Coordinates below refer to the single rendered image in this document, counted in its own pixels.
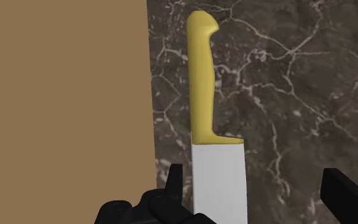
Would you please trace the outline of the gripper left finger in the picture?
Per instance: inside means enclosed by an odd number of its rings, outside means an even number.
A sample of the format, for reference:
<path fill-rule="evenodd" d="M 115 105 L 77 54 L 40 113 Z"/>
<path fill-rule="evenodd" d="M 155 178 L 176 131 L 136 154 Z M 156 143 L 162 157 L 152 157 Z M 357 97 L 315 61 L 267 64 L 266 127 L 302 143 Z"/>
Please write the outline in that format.
<path fill-rule="evenodd" d="M 217 224 L 182 205 L 182 186 L 182 165 L 171 164 L 165 188 L 144 192 L 136 206 L 125 200 L 106 202 L 94 224 Z"/>

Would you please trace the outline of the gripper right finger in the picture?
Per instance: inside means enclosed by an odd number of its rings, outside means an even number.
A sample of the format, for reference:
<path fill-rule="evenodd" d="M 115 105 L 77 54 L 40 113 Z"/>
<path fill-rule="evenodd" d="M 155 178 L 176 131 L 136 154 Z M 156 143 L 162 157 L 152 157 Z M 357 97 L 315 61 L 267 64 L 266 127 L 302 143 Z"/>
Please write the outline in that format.
<path fill-rule="evenodd" d="M 325 168 L 320 199 L 340 224 L 358 224 L 358 185 L 337 168 Z"/>

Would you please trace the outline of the yellow-handled kitchen knife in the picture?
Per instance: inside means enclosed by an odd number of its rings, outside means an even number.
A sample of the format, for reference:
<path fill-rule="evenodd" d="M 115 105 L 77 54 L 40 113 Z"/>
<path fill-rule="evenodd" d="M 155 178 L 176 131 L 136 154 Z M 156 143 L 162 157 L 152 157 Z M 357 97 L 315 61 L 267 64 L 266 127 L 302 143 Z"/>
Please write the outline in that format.
<path fill-rule="evenodd" d="M 219 29 L 205 11 L 186 21 L 193 209 L 216 224 L 248 224 L 244 141 L 213 131 L 215 74 L 210 37 Z"/>

